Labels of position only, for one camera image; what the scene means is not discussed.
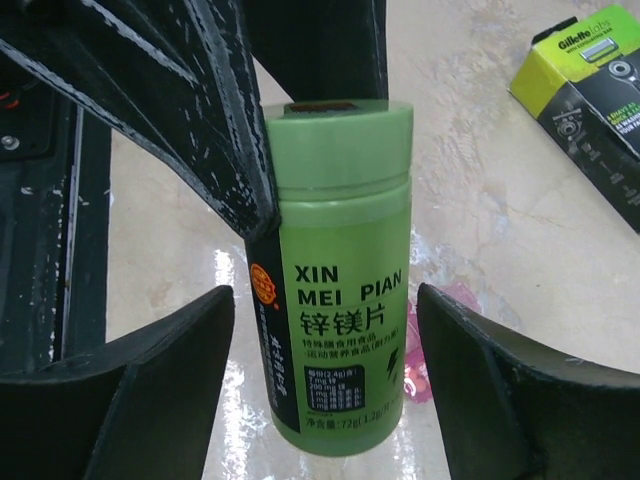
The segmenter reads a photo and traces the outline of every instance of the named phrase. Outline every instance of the gillette logo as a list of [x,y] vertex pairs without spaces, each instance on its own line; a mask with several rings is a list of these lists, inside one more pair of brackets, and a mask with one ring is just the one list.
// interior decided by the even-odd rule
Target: gillette logo
[[598,23],[597,25],[594,25],[589,30],[583,30],[576,33],[575,35],[569,35],[567,38],[558,43],[558,47],[560,47],[560,49],[562,50],[566,50],[573,45],[582,43],[583,41],[590,39],[593,35],[604,32],[609,27],[611,27],[611,22],[609,20],[605,20]]

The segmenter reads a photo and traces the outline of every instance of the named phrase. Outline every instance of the orange logo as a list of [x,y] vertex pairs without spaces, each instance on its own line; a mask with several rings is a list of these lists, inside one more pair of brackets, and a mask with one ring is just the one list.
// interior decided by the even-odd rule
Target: orange logo
[[264,268],[257,263],[251,265],[251,285],[262,303],[270,305],[276,299],[276,286]]

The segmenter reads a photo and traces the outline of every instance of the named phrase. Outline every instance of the gillette box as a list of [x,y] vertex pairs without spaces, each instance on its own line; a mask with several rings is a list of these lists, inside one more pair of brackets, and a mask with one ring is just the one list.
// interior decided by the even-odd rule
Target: gillette box
[[612,5],[533,39],[511,93],[640,233],[640,23]]

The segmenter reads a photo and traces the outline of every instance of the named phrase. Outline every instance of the white tiled floor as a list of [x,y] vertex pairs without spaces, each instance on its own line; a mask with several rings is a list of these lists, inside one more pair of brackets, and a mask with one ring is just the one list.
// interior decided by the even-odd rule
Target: white tiled floor
[[[640,372],[640,241],[506,87],[533,34],[604,0],[388,2],[391,96],[416,107],[412,295],[461,281],[485,314]],[[634,0],[621,2],[640,15]],[[264,103],[286,100],[260,71]],[[240,240],[159,161],[114,137],[109,336],[218,284],[237,320],[207,480],[444,480],[433,403],[348,460],[301,454],[268,413]]]

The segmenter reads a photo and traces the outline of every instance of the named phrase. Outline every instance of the green bottle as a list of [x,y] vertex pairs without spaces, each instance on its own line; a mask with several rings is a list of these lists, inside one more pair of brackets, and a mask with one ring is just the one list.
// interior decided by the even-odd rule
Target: green bottle
[[282,225],[246,249],[273,421],[301,450],[354,455],[402,413],[413,109],[264,113]]

